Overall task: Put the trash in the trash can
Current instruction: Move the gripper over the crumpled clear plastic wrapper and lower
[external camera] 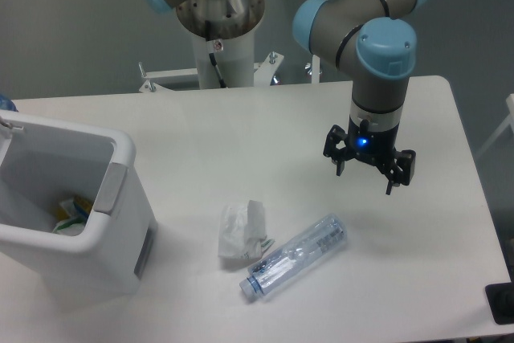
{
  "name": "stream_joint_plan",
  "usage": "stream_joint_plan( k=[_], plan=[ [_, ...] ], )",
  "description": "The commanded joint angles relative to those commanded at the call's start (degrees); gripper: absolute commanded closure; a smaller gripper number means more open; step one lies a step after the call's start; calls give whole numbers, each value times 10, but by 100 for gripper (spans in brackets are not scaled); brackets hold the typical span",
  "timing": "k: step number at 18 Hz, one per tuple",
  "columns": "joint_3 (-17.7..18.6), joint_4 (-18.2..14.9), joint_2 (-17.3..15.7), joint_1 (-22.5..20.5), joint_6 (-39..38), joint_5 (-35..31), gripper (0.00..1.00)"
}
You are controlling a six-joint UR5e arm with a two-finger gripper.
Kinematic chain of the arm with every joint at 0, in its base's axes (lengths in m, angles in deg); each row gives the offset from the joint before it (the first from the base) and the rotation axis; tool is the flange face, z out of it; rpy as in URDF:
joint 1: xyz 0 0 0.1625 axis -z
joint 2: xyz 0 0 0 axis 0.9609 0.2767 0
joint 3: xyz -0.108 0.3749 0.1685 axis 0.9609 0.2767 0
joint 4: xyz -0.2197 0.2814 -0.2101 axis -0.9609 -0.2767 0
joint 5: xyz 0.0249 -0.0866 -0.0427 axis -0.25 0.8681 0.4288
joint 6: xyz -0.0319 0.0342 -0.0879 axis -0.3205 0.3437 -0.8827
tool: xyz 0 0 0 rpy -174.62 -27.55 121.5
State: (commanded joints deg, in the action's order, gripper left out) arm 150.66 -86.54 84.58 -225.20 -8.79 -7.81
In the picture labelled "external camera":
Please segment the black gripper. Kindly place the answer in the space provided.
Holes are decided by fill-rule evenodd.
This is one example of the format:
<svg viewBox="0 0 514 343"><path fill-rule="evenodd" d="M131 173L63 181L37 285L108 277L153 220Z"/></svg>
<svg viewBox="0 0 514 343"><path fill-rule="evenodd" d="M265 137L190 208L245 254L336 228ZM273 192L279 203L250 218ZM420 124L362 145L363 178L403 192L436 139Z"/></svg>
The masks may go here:
<svg viewBox="0 0 514 343"><path fill-rule="evenodd" d="M386 176L386 195L391 195L394 187L408 186L414 176L416 152L411 149L396 150L398 119L387 126L382 121L375 125L365 120L365 125L361 127L361 122L361 119L351 116L348 133L338 125L328 131L323 155L336 166L336 175L341 176L345 163L355 159L377 166Z"/></svg>

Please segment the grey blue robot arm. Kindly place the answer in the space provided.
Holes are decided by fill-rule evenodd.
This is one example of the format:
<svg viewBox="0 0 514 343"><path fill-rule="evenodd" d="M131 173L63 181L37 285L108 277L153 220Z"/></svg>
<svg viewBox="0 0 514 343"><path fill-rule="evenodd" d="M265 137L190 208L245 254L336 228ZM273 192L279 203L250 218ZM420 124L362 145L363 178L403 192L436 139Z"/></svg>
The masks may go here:
<svg viewBox="0 0 514 343"><path fill-rule="evenodd" d="M416 154L395 141L417 37L405 16L426 0L307 0L292 22L295 41L353 82L349 126L333 126L323 154L338 171L356 159L376 167L389 187L407 186ZM192 35L202 88L255 85L254 32L264 0L146 0L174 10Z"/></svg>

